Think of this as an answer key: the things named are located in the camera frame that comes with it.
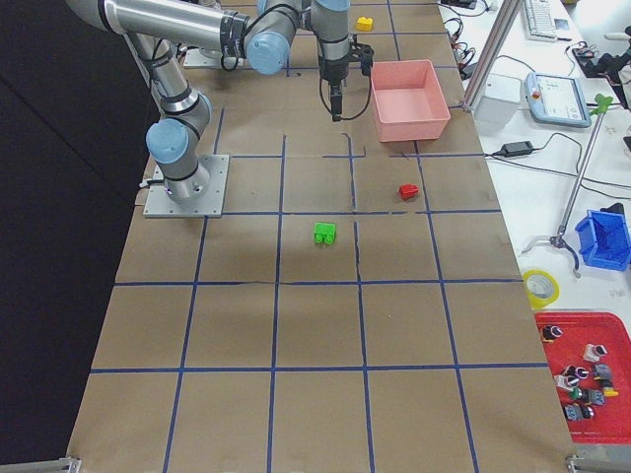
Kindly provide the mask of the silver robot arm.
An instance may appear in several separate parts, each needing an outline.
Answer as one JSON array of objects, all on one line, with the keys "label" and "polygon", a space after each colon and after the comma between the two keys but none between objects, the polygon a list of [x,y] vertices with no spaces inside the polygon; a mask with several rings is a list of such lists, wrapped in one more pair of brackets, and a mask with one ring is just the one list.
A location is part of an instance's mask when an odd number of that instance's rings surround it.
[{"label": "silver robot arm", "polygon": [[185,202],[203,194],[210,173],[195,149],[211,106],[193,89],[176,58],[178,44],[214,51],[223,60],[244,60],[263,75],[287,63],[298,30],[317,41],[319,75],[329,87],[329,113],[342,118],[342,82],[351,60],[347,1],[262,1],[255,18],[190,1],[70,1],[85,23],[127,37],[148,74],[162,114],[146,134],[150,154],[164,177],[166,194]]}]

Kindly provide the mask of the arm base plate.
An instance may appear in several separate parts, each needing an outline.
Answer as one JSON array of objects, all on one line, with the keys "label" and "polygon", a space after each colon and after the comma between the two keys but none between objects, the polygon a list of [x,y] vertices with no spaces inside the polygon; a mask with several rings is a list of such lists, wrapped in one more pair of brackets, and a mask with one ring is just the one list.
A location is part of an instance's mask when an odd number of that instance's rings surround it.
[{"label": "arm base plate", "polygon": [[166,179],[155,165],[143,215],[147,218],[221,218],[229,165],[229,155],[200,156],[196,173],[183,181]]},{"label": "arm base plate", "polygon": [[189,47],[184,55],[186,69],[220,69],[222,54],[205,48]]}]

